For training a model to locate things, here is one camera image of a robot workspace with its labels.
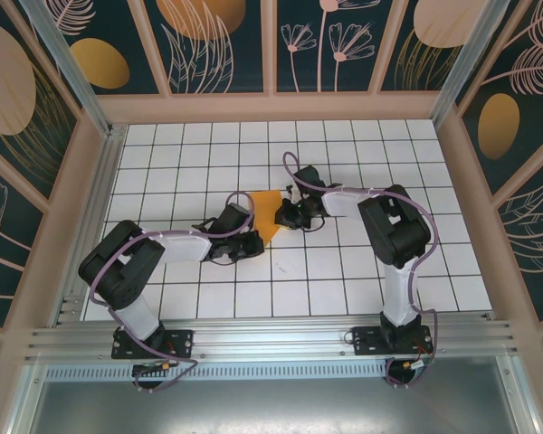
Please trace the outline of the orange cloth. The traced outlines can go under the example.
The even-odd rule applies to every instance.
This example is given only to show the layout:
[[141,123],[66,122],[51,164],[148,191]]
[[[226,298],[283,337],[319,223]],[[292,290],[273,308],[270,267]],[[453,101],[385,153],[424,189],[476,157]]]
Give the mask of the orange cloth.
[[251,192],[254,203],[253,228],[259,232],[263,245],[267,247],[280,226],[275,223],[275,213],[280,209],[280,190]]

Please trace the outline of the grey metal sheet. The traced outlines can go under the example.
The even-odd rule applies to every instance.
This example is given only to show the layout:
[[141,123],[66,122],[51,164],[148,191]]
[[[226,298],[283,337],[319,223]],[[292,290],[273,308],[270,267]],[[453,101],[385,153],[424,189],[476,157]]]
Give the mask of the grey metal sheet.
[[379,378],[47,382],[31,434],[535,434],[491,358],[437,362],[414,388]]

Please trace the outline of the long aluminium mounting rail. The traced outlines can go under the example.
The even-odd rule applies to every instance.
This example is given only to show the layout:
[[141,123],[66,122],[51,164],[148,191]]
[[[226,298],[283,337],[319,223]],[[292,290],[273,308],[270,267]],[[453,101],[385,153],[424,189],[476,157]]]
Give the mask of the long aluminium mounting rail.
[[[519,349],[508,322],[480,313],[429,316],[424,324],[438,329],[440,357],[514,354]],[[295,316],[270,318],[215,318],[172,320],[168,329],[194,333],[192,356],[200,362],[263,362],[335,360],[351,358],[345,342],[355,326],[376,326],[367,316]],[[108,363],[112,334],[110,321],[63,323],[33,330],[24,351],[28,363]]]

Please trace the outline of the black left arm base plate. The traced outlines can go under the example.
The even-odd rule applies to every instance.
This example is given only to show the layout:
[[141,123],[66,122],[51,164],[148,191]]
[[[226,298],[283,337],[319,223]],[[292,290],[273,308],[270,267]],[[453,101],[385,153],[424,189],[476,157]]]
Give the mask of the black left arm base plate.
[[110,357],[113,360],[182,358],[189,359],[193,348],[192,330],[159,330],[137,343],[124,330],[113,333]]

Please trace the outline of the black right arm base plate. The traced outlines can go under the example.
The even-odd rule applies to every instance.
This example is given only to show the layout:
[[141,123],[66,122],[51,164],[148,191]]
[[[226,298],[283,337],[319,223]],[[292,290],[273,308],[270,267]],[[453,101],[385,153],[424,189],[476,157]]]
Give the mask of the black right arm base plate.
[[421,325],[414,337],[396,348],[389,346],[378,326],[357,326],[350,332],[355,355],[418,354],[420,349],[430,354],[433,351],[433,339],[426,325]]

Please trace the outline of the short aluminium side rail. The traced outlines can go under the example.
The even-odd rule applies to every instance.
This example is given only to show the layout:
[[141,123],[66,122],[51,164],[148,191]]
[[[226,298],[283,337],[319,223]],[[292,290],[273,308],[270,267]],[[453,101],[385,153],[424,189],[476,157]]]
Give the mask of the short aluminium side rail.
[[86,190],[86,199],[83,201],[70,250],[62,269],[61,280],[55,293],[47,322],[49,328],[59,324],[59,317],[63,315],[63,306],[67,303],[71,305],[69,314],[71,320],[81,319],[82,307],[85,298],[89,295],[90,287],[80,278],[78,269],[87,254],[99,243],[128,129],[129,126],[126,124],[114,124],[101,142],[99,156],[95,161],[93,175]]

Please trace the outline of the aluminium frame post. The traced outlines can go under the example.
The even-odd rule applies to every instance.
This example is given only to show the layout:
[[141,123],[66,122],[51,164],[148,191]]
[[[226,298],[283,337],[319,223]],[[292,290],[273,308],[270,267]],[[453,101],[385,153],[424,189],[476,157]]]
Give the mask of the aluminium frame post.
[[68,43],[56,27],[50,12],[42,0],[19,0],[29,20],[34,24],[49,53],[58,62],[62,74],[71,85],[82,107],[97,130],[108,137],[111,124],[98,102],[96,95],[75,61]]
[[458,94],[486,50],[508,4],[509,0],[486,1],[433,105],[430,118],[436,130],[451,111]]

